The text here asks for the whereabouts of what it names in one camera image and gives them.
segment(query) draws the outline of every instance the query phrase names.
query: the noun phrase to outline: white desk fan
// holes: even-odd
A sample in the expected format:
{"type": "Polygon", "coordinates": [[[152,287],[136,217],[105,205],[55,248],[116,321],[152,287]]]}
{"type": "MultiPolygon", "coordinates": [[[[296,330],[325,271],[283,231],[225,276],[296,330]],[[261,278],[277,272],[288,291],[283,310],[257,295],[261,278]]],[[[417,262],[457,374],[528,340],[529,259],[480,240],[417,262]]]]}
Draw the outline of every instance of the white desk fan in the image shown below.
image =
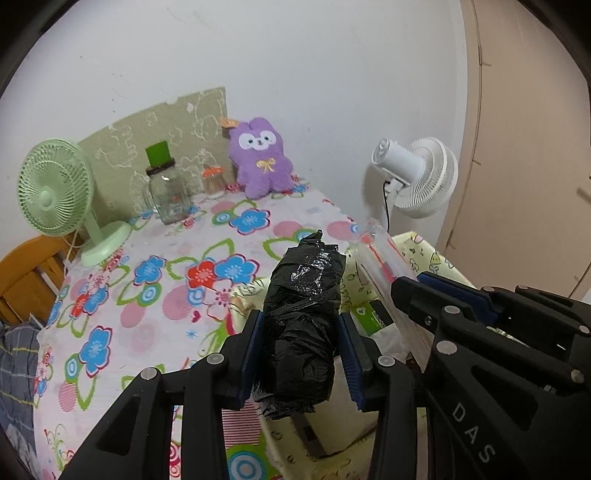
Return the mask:
{"type": "Polygon", "coordinates": [[[456,157],[437,138],[420,138],[406,148],[383,138],[372,163],[390,178],[386,195],[396,192],[394,206],[412,218],[435,213],[456,187],[456,157]]]}

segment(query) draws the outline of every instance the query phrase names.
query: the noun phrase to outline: fan grille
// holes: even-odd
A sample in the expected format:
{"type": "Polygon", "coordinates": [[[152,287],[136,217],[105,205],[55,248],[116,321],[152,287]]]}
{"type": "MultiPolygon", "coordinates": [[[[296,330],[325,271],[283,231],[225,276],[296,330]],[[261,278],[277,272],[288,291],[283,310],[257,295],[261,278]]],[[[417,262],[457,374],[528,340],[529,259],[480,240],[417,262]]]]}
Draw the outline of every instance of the fan grille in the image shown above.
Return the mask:
{"type": "Polygon", "coordinates": [[[28,153],[18,177],[18,204],[43,235],[73,232],[90,212],[93,181],[86,153],[76,144],[47,140],[28,153]]]}
{"type": "Polygon", "coordinates": [[[423,218],[449,200],[457,183],[457,161],[437,138],[420,138],[406,148],[425,159],[425,172],[419,181],[400,190],[394,205],[409,217],[423,218]]]}

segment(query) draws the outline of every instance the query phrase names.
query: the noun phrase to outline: wrapped black bundle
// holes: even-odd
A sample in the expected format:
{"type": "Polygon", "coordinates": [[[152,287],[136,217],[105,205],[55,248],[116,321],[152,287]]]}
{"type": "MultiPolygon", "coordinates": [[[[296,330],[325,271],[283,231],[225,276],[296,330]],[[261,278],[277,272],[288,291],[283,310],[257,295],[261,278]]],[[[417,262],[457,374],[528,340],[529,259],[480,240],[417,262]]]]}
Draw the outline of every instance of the wrapped black bundle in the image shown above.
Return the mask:
{"type": "Polygon", "coordinates": [[[312,413],[330,397],[346,257],[321,238],[318,230],[288,249],[271,276],[253,388],[269,419],[312,413]]]}

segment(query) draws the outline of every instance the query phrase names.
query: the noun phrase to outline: blue gripper pad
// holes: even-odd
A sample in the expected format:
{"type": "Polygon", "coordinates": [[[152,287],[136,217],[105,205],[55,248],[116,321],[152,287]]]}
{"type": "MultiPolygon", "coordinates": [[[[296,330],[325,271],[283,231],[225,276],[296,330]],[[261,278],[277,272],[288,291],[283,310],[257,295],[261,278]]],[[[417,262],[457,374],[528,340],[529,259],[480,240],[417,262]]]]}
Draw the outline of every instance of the blue gripper pad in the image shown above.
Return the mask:
{"type": "Polygon", "coordinates": [[[339,315],[337,334],[340,358],[343,362],[351,400],[357,404],[358,409],[363,410],[366,406],[363,381],[364,377],[371,374],[372,362],[349,313],[339,315]]]}
{"type": "Polygon", "coordinates": [[[252,383],[255,378],[255,371],[258,366],[259,354],[262,348],[262,320],[263,313],[259,312],[252,335],[246,348],[246,355],[241,369],[241,384],[238,391],[239,404],[244,406],[246,400],[251,396],[252,383]]]}
{"type": "Polygon", "coordinates": [[[449,280],[448,278],[425,273],[419,274],[417,280],[427,287],[431,287],[434,290],[438,290],[450,297],[467,303],[472,307],[478,322],[487,326],[493,326],[496,323],[498,313],[494,310],[491,299],[485,292],[449,280]]]}

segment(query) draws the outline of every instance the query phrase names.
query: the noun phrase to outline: door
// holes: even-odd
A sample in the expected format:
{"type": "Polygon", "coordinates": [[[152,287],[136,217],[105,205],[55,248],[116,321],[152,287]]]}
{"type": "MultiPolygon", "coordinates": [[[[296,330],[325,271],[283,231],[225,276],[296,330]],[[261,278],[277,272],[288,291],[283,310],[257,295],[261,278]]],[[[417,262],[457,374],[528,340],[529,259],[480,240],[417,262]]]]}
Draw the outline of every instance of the door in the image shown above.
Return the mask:
{"type": "Polygon", "coordinates": [[[589,89],[517,0],[473,0],[482,99],[445,254],[475,285],[569,296],[591,263],[589,89]]]}

